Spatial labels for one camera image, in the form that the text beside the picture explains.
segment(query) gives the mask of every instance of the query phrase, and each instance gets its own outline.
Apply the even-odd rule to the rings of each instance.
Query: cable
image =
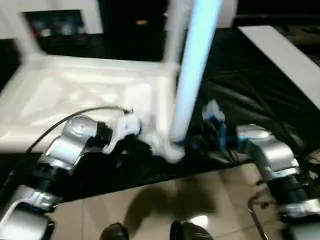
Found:
[[[38,137],[37,140],[35,140],[35,142],[28,147],[28,149],[26,150],[26,154],[30,154],[32,152],[32,150],[35,148],[35,146],[44,138],[46,137],[49,133],[51,133],[56,127],[58,127],[59,125],[63,124],[65,121],[68,121],[69,119],[83,114],[83,113],[87,113],[87,112],[91,112],[91,111],[95,111],[95,110],[103,110],[103,109],[109,109],[109,110],[121,110],[123,111],[124,114],[127,114],[129,112],[131,112],[130,110],[124,109],[122,107],[119,106],[97,106],[97,107],[91,107],[91,108],[87,108],[81,111],[77,111],[73,114],[70,114],[66,117],[64,117],[63,119],[61,119],[60,121],[58,121],[57,123],[55,123],[54,125],[52,125],[47,131],[45,131],[40,137]]]
[[[132,112],[132,110],[127,110],[124,109],[120,106],[98,106],[98,107],[91,107],[91,108],[87,108],[81,111],[77,111],[73,114],[70,114],[66,117],[64,117],[63,119],[61,119],[60,121],[58,121],[57,123],[55,123],[54,125],[52,125],[47,131],[45,131],[40,137],[38,137],[38,139],[26,150],[25,152],[25,156],[20,158],[17,163],[15,164],[15,166],[12,168],[12,170],[10,171],[10,174],[8,175],[8,177],[6,178],[5,183],[2,185],[1,189],[0,189],[0,199],[2,199],[5,195],[6,195],[6,191],[7,188],[9,188],[10,183],[14,183],[14,179],[17,178],[17,172],[19,172],[19,169],[23,167],[23,163],[26,161],[26,157],[32,152],[32,150],[35,148],[35,146],[44,138],[46,137],[52,130],[54,130],[56,127],[58,127],[60,124],[64,123],[65,121],[79,115],[79,114],[83,114],[86,112],[91,112],[91,111],[95,111],[95,110],[103,110],[103,109],[108,109],[108,110],[119,110],[119,111],[123,111],[124,114],[128,114],[130,112]]]

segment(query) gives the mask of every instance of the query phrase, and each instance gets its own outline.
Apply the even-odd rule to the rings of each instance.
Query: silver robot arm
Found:
[[[275,200],[284,231],[292,240],[317,240],[320,237],[320,200],[309,173],[303,171],[292,150],[268,130],[246,125],[237,128],[238,151],[248,154]],[[259,193],[248,201],[249,212],[262,239],[268,240],[254,212]]]
[[[1,209],[0,239],[49,239],[54,223],[45,213],[53,212],[61,201],[62,189],[83,154],[90,152],[97,141],[104,143],[100,146],[102,152],[109,154],[119,140],[140,131],[140,121],[133,112],[118,118],[112,126],[85,115],[67,121],[61,135],[52,141],[34,171]]]

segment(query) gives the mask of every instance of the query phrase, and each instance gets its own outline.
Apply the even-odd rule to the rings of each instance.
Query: white panel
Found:
[[[16,0],[21,12],[48,11],[52,7],[51,0]]]
[[[59,9],[80,9],[89,34],[102,33],[101,17],[97,0],[56,0]]]
[[[88,33],[103,32],[97,0],[16,0],[16,2],[20,12],[80,9]],[[12,37],[0,15],[0,39]]]
[[[320,109],[320,68],[272,26],[239,29]]]
[[[218,28],[229,28],[234,22],[238,8],[238,0],[223,0],[218,20]]]
[[[14,33],[10,29],[5,15],[0,11],[0,39],[12,39],[13,37]]]

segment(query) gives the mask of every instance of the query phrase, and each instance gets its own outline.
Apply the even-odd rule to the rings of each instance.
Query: tile floor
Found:
[[[259,188],[253,164],[212,171],[61,204],[52,218],[54,240],[98,240],[112,223],[128,228],[131,240],[168,240],[174,220],[197,216],[215,240],[260,240],[247,210]],[[280,240],[275,209],[258,209],[270,240]]]

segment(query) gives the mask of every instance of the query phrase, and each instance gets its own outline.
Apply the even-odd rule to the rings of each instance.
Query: black cloth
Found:
[[[87,35],[81,45],[72,48],[70,41],[64,46],[63,40],[58,46],[47,44],[42,47],[47,53],[57,55],[160,61],[164,38],[156,34],[153,37],[154,51],[149,57],[143,45],[139,46],[141,55],[132,50],[117,56],[114,41],[99,34]],[[202,108],[213,98],[221,106],[228,123],[257,124],[269,129],[297,156],[320,145],[320,111],[237,29],[217,29],[215,33],[190,129],[201,124]],[[135,153],[133,155],[87,154],[75,172],[65,199],[70,201],[231,166],[190,149],[186,149],[181,162],[169,164],[163,158],[145,155],[135,147],[138,148],[136,143],[130,150]],[[0,155],[0,181],[6,179],[20,156]]]

